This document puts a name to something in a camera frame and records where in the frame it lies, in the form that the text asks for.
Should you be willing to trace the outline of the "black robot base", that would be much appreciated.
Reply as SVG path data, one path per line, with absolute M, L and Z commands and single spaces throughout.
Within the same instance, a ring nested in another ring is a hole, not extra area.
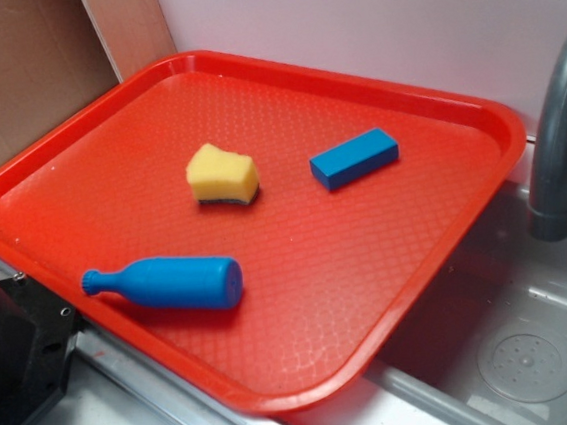
M 0 280 L 0 425 L 32 425 L 64 397 L 79 322 L 32 277 Z

